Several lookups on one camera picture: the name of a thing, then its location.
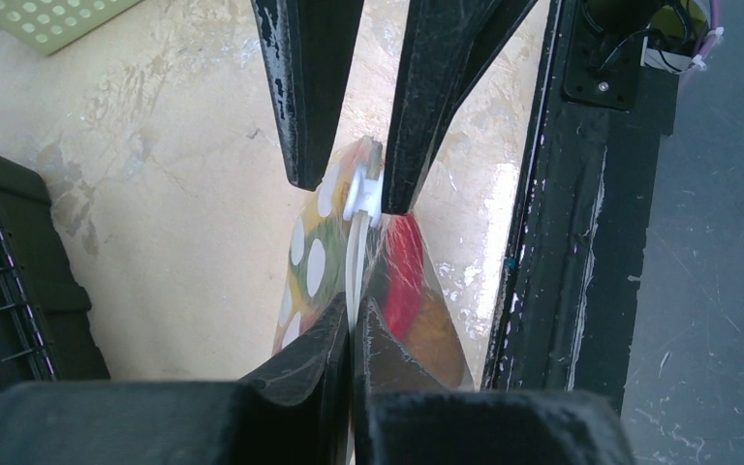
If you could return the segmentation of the red toy chili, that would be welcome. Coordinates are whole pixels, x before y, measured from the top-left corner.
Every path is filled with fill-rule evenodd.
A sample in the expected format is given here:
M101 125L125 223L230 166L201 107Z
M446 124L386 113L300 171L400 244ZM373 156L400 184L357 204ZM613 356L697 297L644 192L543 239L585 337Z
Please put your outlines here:
M393 216L386 236L389 288L384 316L390 332L403 338L422 301L423 249L414 216Z

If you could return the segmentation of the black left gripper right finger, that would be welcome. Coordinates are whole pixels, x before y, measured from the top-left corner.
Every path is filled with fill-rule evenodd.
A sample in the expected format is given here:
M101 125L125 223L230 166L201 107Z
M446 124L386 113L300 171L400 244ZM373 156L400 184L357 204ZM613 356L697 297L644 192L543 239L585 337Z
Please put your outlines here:
M354 327L358 464L632 464L608 403L584 391L445 387L364 298Z

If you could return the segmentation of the clear zip top bag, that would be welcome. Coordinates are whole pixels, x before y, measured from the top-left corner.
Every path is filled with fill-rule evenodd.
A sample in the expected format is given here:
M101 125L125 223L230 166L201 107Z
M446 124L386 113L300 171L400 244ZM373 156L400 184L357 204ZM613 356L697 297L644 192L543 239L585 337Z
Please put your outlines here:
M337 150L336 162L327 169L322 184L297 217L273 353L279 353L308 330L332 299L342 294L350 306L365 297L374 299L388 333L408 356L419 362L404 345L407 334L396 338L384 316L389 288L386 236L391 218L398 215L381 213L371 199L382 189L382 152L382 144L370 137ZM434 299L442 301L449 311L421 232L420 235L420 307L427 299Z

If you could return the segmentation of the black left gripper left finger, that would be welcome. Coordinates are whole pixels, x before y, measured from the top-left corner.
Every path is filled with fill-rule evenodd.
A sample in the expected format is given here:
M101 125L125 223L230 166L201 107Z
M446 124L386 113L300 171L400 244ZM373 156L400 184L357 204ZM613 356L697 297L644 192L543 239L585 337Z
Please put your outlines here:
M0 464L335 464L347 452L346 298L227 382L25 383L0 394Z

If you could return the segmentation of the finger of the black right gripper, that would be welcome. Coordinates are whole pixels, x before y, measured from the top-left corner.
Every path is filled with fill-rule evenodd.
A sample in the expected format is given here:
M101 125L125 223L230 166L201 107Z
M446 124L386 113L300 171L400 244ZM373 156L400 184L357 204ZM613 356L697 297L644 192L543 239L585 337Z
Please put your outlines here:
M251 3L286 175L296 188L321 184L335 141L364 3Z
M387 135L383 212L413 209L452 119L534 5L410 3Z

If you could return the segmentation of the orange toy fruit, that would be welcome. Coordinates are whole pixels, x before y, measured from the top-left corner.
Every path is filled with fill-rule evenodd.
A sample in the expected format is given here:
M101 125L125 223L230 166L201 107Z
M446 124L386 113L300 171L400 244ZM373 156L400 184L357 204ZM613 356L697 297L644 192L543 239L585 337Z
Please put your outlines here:
M442 301L427 299L404 342L409 352L440 382L459 388L469 375L459 337Z

